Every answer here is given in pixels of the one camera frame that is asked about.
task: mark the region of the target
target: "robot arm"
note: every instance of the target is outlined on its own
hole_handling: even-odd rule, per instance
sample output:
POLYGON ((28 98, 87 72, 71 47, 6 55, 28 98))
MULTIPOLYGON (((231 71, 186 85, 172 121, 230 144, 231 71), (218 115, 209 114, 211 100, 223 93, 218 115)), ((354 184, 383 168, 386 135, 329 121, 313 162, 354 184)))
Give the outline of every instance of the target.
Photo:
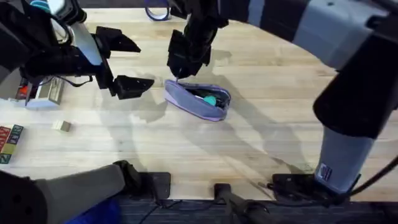
POLYGON ((286 188, 300 191, 312 199, 348 192, 398 105, 397 5, 384 0, 174 0, 172 5, 175 16, 190 14, 184 33, 175 30, 170 41, 167 65, 177 78, 196 75, 209 63, 217 29, 228 19, 298 45, 338 71, 313 105, 324 125, 315 173, 275 174, 269 187, 280 194, 286 188))
POLYGON ((141 51, 121 30, 97 27, 96 34, 89 33, 76 0, 50 0, 49 7, 51 14, 24 0, 0 1, 0 83, 15 69, 33 85, 49 76, 88 76, 90 81, 95 76, 100 89, 119 99, 140 97, 153 85, 153 80, 124 75, 114 79, 106 60, 111 51, 141 51), (53 24, 66 33, 64 43, 58 42, 53 24))

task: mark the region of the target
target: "cable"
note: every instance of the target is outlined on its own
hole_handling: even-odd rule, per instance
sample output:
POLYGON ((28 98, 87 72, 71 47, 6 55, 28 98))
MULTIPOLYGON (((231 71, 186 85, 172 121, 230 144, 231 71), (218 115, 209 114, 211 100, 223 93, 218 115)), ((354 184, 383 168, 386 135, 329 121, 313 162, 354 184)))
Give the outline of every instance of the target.
POLYGON ((67 83, 69 83, 69 84, 71 84, 71 86, 73 86, 73 87, 81 87, 82 85, 84 85, 84 84, 86 84, 86 83, 88 83, 88 82, 92 82, 92 81, 93 81, 93 77, 92 77, 91 75, 88 76, 88 77, 89 77, 89 80, 88 80, 88 81, 85 81, 85 82, 83 82, 83 83, 74 83, 74 82, 72 82, 72 81, 70 81, 70 80, 67 80, 66 78, 63 78, 63 77, 61 77, 61 76, 59 76, 59 75, 54 75, 54 76, 57 77, 57 78, 60 78, 60 79, 64 80, 65 82, 67 82, 67 83))
POLYGON ((145 221, 154 211, 156 211, 159 207, 162 208, 162 209, 165 209, 165 210, 171 210, 171 211, 176 211, 176 212, 200 212, 200 211, 208 210, 209 208, 211 208, 211 207, 215 204, 214 202, 212 202, 210 206, 207 206, 207 207, 205 207, 205 208, 191 209, 191 210, 190 210, 190 209, 189 209, 189 210, 181 210, 181 209, 174 210, 174 209, 172 209, 172 207, 174 207, 175 205, 180 204, 180 203, 182 203, 182 202, 183 202, 183 200, 179 200, 178 202, 174 202, 174 203, 172 203, 171 205, 168 205, 168 206, 165 206, 164 203, 161 203, 162 205, 159 205, 158 202, 157 202, 157 203, 156 203, 157 205, 156 205, 154 208, 152 208, 151 210, 149 210, 149 212, 148 212, 147 214, 145 214, 143 218, 141 218, 141 220, 140 220, 140 222, 139 222, 138 224, 143 224, 144 221, 145 221))
POLYGON ((385 166, 383 169, 381 169, 377 174, 375 174, 373 177, 368 179, 364 184, 360 185, 359 187, 352 190, 351 192, 341 194, 334 198, 329 198, 329 199, 316 201, 316 202, 301 203, 301 204, 285 204, 285 203, 279 203, 279 202, 273 202, 273 201, 266 201, 266 202, 260 202, 260 203, 263 204, 263 206, 265 208, 267 208, 266 204, 272 204, 272 205, 281 206, 281 207, 312 207, 312 206, 319 206, 319 205, 329 205, 338 200, 344 200, 348 197, 351 197, 351 196, 361 193, 362 191, 364 191, 368 187, 370 187, 372 184, 374 184, 378 180, 380 180, 382 177, 384 177, 385 175, 390 173, 397 165, 398 165, 398 156, 396 156, 395 159, 393 159, 390 163, 388 163, 388 165, 385 166))
POLYGON ((152 208, 146 215, 144 215, 143 218, 141 218, 140 222, 138 224, 143 224, 144 221, 154 212, 156 211, 160 206, 156 205, 154 208, 152 208))
POLYGON ((217 203, 217 201, 212 201, 208 206, 203 207, 203 208, 196 208, 196 209, 172 209, 172 207, 174 205, 182 203, 182 202, 183 202, 183 200, 180 200, 179 202, 176 202, 169 207, 164 207, 164 209, 175 211, 175 212, 202 212, 202 211, 209 210, 212 206, 216 205, 216 203, 217 203))

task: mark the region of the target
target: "wooden tabletop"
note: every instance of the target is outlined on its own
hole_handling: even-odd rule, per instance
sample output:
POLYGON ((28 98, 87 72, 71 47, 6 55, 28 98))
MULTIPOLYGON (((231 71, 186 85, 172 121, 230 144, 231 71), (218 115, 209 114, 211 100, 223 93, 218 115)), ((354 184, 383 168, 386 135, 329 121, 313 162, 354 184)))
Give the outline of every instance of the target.
MULTIPOLYGON (((125 159, 139 171, 172 174, 170 198, 211 199, 218 182, 244 198, 270 199, 274 173, 313 172, 322 125, 312 103, 335 72, 294 45, 255 27, 231 22, 218 32, 211 63, 187 81, 212 83, 233 95, 225 121, 213 123, 164 100, 164 81, 173 29, 185 21, 150 21, 143 9, 87 9, 86 25, 122 29, 142 49, 114 52, 116 75, 154 78, 141 98, 118 100, 97 83, 66 85, 59 110, 28 111, 0 105, 0 124, 25 126, 16 153, 0 169, 33 179, 53 178, 125 159), (51 129, 56 120, 72 123, 69 133, 51 129)), ((395 112, 371 151, 359 183, 383 168, 398 152, 395 112)), ((398 171, 354 200, 398 201, 398 171)))

